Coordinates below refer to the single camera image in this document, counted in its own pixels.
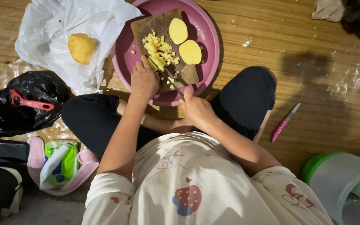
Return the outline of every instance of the pink paring knife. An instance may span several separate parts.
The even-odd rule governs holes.
[[[283,128],[287,125],[288,121],[291,119],[291,117],[294,115],[294,113],[297,111],[298,107],[301,105],[301,103],[298,103],[294,109],[288,114],[287,118],[281,122],[281,124],[277,127],[276,131],[273,133],[272,136],[272,143],[276,140],[277,136],[281,133]]]

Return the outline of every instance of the hand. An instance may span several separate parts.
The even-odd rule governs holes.
[[[192,95],[190,88],[184,90],[184,101],[180,100],[186,119],[198,129],[207,132],[209,127],[219,118],[210,103],[202,98]]]
[[[145,56],[136,62],[131,74],[131,95],[144,101],[151,100],[158,91],[159,76],[154,73]]]

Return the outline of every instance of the knife handle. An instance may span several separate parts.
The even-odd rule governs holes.
[[[281,124],[277,127],[276,131],[273,133],[272,136],[272,143],[276,140],[277,136],[281,133],[281,131],[286,125],[287,125],[287,121],[283,120],[283,122],[281,122]]]

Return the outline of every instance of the cutting board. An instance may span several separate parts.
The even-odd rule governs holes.
[[[176,53],[176,56],[174,56],[173,58],[180,56],[179,54],[180,45],[175,44],[170,39],[169,36],[169,25],[170,22],[172,22],[173,18],[179,18],[182,20],[181,13],[178,9],[172,9],[170,11],[157,14],[154,16],[150,16],[141,20],[137,20],[131,23],[131,28],[140,55],[149,56],[147,49],[144,48],[142,39],[145,36],[148,36],[148,34],[152,33],[152,30],[154,30],[156,32],[157,37],[165,36],[165,42],[172,46],[171,52]],[[197,75],[197,70],[195,69],[195,65],[187,65],[182,59],[180,59],[179,64],[175,65],[173,63],[170,64],[169,66],[165,66],[164,68],[165,71],[163,73],[165,73],[167,76],[172,78],[173,76],[171,76],[166,70],[170,70],[172,74],[174,74],[176,71],[179,71],[178,78],[174,82],[174,84],[178,88],[182,88],[184,86],[188,86],[198,82],[198,75]],[[174,88],[170,89],[170,84],[166,83],[166,79],[160,80],[158,94],[170,90],[174,90]]]

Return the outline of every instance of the white shirt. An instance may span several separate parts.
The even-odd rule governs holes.
[[[248,177],[212,137],[161,136],[136,153],[133,183],[101,173],[91,182],[83,225],[326,224],[313,191],[287,168]]]

